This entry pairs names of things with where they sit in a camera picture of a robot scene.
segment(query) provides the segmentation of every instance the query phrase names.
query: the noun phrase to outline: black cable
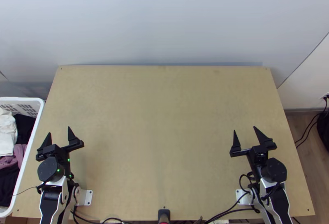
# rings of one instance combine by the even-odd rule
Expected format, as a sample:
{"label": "black cable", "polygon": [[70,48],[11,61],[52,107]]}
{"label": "black cable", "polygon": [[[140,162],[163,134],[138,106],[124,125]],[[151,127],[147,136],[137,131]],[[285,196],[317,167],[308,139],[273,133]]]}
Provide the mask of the black cable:
{"label": "black cable", "polygon": [[245,189],[242,187],[242,185],[241,185],[241,179],[242,179],[242,177],[246,177],[246,178],[250,181],[250,184],[252,184],[251,179],[250,179],[250,177],[249,177],[248,175],[246,175],[246,174],[241,174],[241,176],[240,176],[240,178],[239,178],[239,185],[240,185],[240,188],[241,188],[244,192],[249,193],[249,192],[248,192],[247,190],[245,190]]}
{"label": "black cable", "polygon": [[105,220],[102,222],[102,224],[104,224],[105,222],[107,222],[107,221],[109,221],[109,220],[116,220],[116,221],[122,223],[122,220],[121,220],[121,219],[114,218],[114,217],[110,217],[110,218],[105,219]]}
{"label": "black cable", "polygon": [[295,217],[293,217],[293,219],[295,220],[295,222],[297,222],[298,224],[301,224]]}
{"label": "black cable", "polygon": [[314,126],[316,123],[317,123],[317,122],[315,122],[315,123],[311,126],[311,128],[309,129],[309,131],[308,131],[308,133],[307,133],[306,138],[305,138],[305,139],[304,139],[299,145],[296,146],[296,149],[297,149],[302,143],[304,143],[304,142],[307,140],[307,138],[308,138],[308,136],[310,135],[310,132],[311,132],[313,126]]}
{"label": "black cable", "polygon": [[262,197],[260,198],[260,200],[264,201],[264,200],[266,200],[266,199],[269,199],[269,197],[272,196],[274,192],[276,192],[276,190],[279,188],[279,186],[280,186],[280,183],[277,183],[277,184],[271,189],[271,191],[270,191],[268,194],[266,194],[265,196],[262,196]]}
{"label": "black cable", "polygon": [[25,190],[23,190],[22,192],[20,192],[20,193],[17,193],[17,194],[15,194],[15,195],[11,195],[11,196],[9,196],[9,197],[12,197],[12,196],[17,196],[17,195],[19,195],[19,194],[22,194],[23,192],[26,192],[27,190],[29,190],[29,189],[32,189],[32,188],[37,188],[38,186],[32,186],[32,187],[30,187],[30,188],[27,188],[27,189],[25,189]]}
{"label": "black cable", "polygon": [[[76,217],[76,218],[79,218],[79,219],[81,219],[81,220],[83,220],[83,221],[85,221],[85,222],[87,222],[87,223],[91,223],[91,224],[100,224],[99,222],[89,221],[89,220],[87,220],[87,219],[85,219],[85,218],[82,218],[81,216],[77,215],[77,214],[75,213],[75,212],[76,212],[76,208],[77,208],[77,206],[74,206],[73,211],[71,211],[71,213],[73,214],[73,220],[74,220],[74,222],[75,222],[76,224],[79,224],[79,223],[77,222],[77,220],[75,219],[75,217]],[[110,218],[105,219],[105,220],[102,222],[102,224],[105,223],[105,222],[108,221],[108,220],[116,220],[116,221],[119,221],[118,223],[113,223],[113,224],[119,224],[119,223],[120,223],[120,224],[121,224],[121,223],[132,224],[131,222],[125,222],[125,221],[123,221],[123,220],[121,220],[121,219],[119,219],[119,218],[114,218],[114,217],[110,217]]]}
{"label": "black cable", "polygon": [[73,214],[73,218],[74,218],[74,217],[77,217],[77,218],[79,218],[79,219],[81,219],[81,220],[83,220],[83,221],[85,221],[85,222],[91,223],[91,224],[100,224],[99,222],[88,221],[87,219],[82,218],[81,216],[77,215],[77,214],[74,213],[73,211],[71,211],[71,213]]}
{"label": "black cable", "polygon": [[238,202],[239,202],[239,201],[240,201],[245,195],[247,195],[247,194],[250,194],[250,193],[249,193],[249,192],[246,192],[245,194],[243,194],[243,195],[242,195],[242,196],[241,196],[241,197],[235,202],[235,204],[234,204],[232,207],[230,207],[230,208],[229,208],[228,210],[226,210],[226,211],[223,211],[223,212],[221,212],[221,213],[219,213],[219,214],[217,214],[217,215],[211,217],[209,220],[207,220],[207,221],[205,222],[205,224],[208,224],[208,223],[210,223],[210,222],[212,222],[212,221],[218,219],[218,218],[219,218],[218,216],[220,216],[220,215],[222,215],[222,214],[224,214],[224,213],[230,211],[231,209],[233,209],[233,208],[238,204]]}
{"label": "black cable", "polygon": [[222,215],[218,216],[216,219],[212,220],[212,222],[215,221],[215,220],[217,220],[217,219],[219,219],[219,218],[222,218],[223,216],[226,216],[228,214],[231,214],[231,213],[234,213],[234,212],[238,212],[238,211],[246,211],[246,210],[254,210],[254,209],[253,208],[249,208],[249,209],[231,210],[231,211],[225,212]]}
{"label": "black cable", "polygon": [[324,99],[325,102],[326,102],[326,106],[324,107],[323,111],[322,111],[321,113],[316,114],[316,115],[312,118],[311,122],[310,122],[310,123],[308,124],[308,126],[306,127],[306,129],[305,129],[303,135],[301,136],[301,138],[298,139],[295,143],[298,143],[300,140],[303,139],[303,137],[305,136],[305,133],[306,133],[307,129],[310,127],[310,125],[312,124],[313,120],[314,120],[318,115],[323,114],[323,113],[326,111],[326,108],[327,108],[327,105],[328,105],[327,97],[323,97],[323,99]]}
{"label": "black cable", "polygon": [[79,224],[78,221],[77,221],[76,218],[75,218],[75,216],[76,216],[76,215],[75,215],[76,208],[77,208],[77,206],[74,206],[74,208],[73,208],[73,212],[71,212],[71,213],[73,214],[73,220],[74,220],[75,224]]}

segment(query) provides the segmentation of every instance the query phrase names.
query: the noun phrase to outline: laundry basket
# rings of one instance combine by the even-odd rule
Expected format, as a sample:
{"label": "laundry basket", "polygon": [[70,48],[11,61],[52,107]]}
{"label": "laundry basket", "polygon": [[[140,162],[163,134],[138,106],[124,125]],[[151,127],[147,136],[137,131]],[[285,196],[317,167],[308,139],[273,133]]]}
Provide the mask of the laundry basket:
{"label": "laundry basket", "polygon": [[21,169],[19,171],[19,175],[18,175],[18,178],[16,181],[12,201],[10,202],[9,207],[0,207],[0,218],[1,218],[1,217],[6,217],[12,213],[12,210],[13,210],[13,207],[15,204],[15,200],[16,200],[15,195],[18,193],[19,185],[20,185],[22,177],[23,177],[26,162],[28,160],[28,155],[31,151],[35,132],[37,130],[37,127],[38,127],[38,124],[40,121],[42,110],[44,108],[44,101],[40,98],[0,97],[0,107],[12,112],[12,115],[16,115],[16,114],[20,113],[20,114],[23,114],[26,116],[36,118],[30,140],[26,147],[26,151],[25,151],[24,158],[23,158],[23,163],[22,163],[22,166],[21,166]]}

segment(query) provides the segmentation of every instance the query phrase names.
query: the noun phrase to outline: clothing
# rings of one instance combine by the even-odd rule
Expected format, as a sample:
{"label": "clothing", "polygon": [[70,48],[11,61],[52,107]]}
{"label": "clothing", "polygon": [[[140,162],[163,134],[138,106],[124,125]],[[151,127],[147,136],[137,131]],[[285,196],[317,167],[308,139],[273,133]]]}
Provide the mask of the clothing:
{"label": "clothing", "polygon": [[18,130],[16,144],[27,144],[33,130],[35,118],[21,114],[14,115],[14,118],[16,120],[16,126]]}
{"label": "clothing", "polygon": [[10,164],[0,169],[0,206],[5,207],[8,207],[12,200],[23,155],[35,123],[35,118],[21,114],[16,114],[14,118],[18,130],[17,142],[13,146],[14,156],[0,158],[2,165]]}
{"label": "clothing", "polygon": [[17,127],[12,113],[0,108],[0,156],[13,155]]}
{"label": "clothing", "polygon": [[0,206],[10,205],[18,174],[18,163],[0,170]]}
{"label": "clothing", "polygon": [[18,163],[18,167],[21,168],[26,146],[26,144],[15,144],[14,155],[3,156],[0,158],[0,170],[6,167],[13,166],[16,163]]}

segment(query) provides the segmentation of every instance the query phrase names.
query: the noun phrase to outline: mdf board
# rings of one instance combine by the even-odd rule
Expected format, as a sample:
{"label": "mdf board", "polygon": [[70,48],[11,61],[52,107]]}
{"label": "mdf board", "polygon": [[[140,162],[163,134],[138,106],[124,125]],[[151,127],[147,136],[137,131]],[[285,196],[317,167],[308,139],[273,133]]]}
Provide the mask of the mdf board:
{"label": "mdf board", "polygon": [[[292,216],[314,210],[272,75],[264,67],[65,66],[57,72],[20,191],[40,182],[35,161],[48,132],[68,144],[67,127],[85,147],[70,153],[71,170],[91,206],[90,219],[208,219],[236,201],[246,157],[230,158],[235,129],[242,148],[257,145],[253,126],[272,137],[270,157],[288,170]],[[40,217],[40,195],[18,195],[15,216]],[[260,218],[253,211],[226,219]]]}

